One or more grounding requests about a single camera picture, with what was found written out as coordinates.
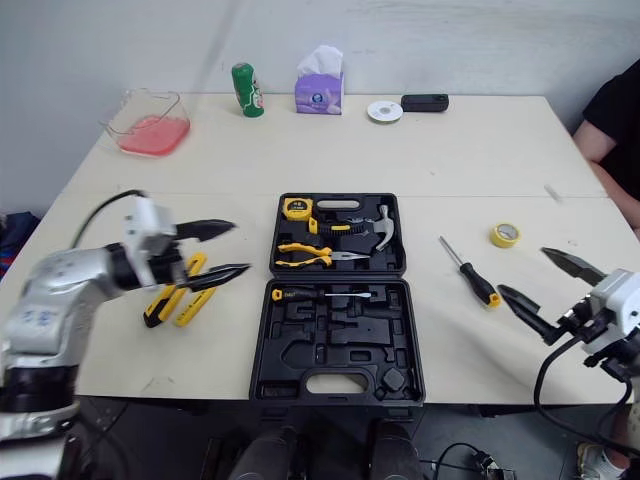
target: purple tissue box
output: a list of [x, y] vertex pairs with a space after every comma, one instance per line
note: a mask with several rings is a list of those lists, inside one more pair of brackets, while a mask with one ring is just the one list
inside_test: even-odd
[[311, 74], [296, 82], [296, 111], [342, 115], [344, 73], [340, 78], [327, 74]]

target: black shirt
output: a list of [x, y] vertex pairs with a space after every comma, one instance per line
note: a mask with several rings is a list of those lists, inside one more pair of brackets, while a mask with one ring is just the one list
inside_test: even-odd
[[605, 83], [583, 113], [617, 143], [600, 165], [640, 200], [640, 60]]

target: screwdriver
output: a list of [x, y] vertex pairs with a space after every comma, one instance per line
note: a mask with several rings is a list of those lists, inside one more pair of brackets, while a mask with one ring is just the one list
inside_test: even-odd
[[371, 298], [371, 292], [362, 293], [324, 293], [321, 290], [305, 287], [274, 288], [271, 292], [271, 299], [274, 302], [283, 300], [285, 302], [296, 300], [311, 300], [320, 297], [360, 297]]
[[469, 262], [463, 263], [444, 237], [440, 237], [440, 243], [442, 243], [445, 250], [449, 252], [451, 258], [456, 261], [460, 267], [460, 273], [469, 281], [469, 285], [471, 285], [471, 289], [473, 290], [473, 293], [476, 294], [476, 297], [482, 300], [482, 303], [491, 308], [495, 308], [500, 305], [500, 295], [498, 295], [489, 282], [478, 275], [478, 272], [473, 269], [473, 265]]

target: green bottle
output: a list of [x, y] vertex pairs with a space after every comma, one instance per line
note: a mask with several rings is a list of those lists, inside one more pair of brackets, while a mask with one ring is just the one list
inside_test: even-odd
[[237, 63], [231, 69], [233, 87], [236, 90], [238, 103], [247, 117], [259, 117], [264, 113], [262, 92], [253, 67], [248, 63]]

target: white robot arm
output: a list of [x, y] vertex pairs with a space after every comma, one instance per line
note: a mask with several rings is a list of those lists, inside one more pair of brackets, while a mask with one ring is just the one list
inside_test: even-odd
[[[58, 467], [64, 463], [60, 449], [67, 446], [65, 433], [79, 407], [75, 380], [102, 303], [156, 284], [204, 290], [249, 268], [223, 265], [188, 278], [178, 242], [190, 237], [208, 240], [234, 225], [223, 220], [174, 225], [168, 210], [136, 195], [123, 243], [66, 250], [42, 260], [4, 324], [0, 478], [43, 473], [33, 469], [40, 468], [44, 458]], [[45, 470], [50, 475], [51, 468]], [[50, 476], [57, 478], [58, 473]]]
[[573, 335], [545, 360], [536, 382], [534, 403], [545, 418], [562, 428], [568, 427], [541, 408], [539, 394], [546, 368], [564, 351], [582, 342], [583, 350], [589, 354], [584, 361], [587, 367], [599, 365], [627, 385], [627, 393], [619, 406], [626, 403], [632, 391], [635, 403], [628, 420], [628, 445], [617, 444], [601, 432], [591, 435], [572, 431], [628, 455], [632, 466], [627, 478], [640, 478], [640, 273], [617, 269], [605, 275], [579, 257], [552, 248], [542, 251], [562, 270], [583, 279], [593, 289], [558, 320], [558, 326], [553, 326], [537, 315], [540, 307], [535, 302], [511, 287], [498, 287], [513, 312], [548, 345], [566, 333]]

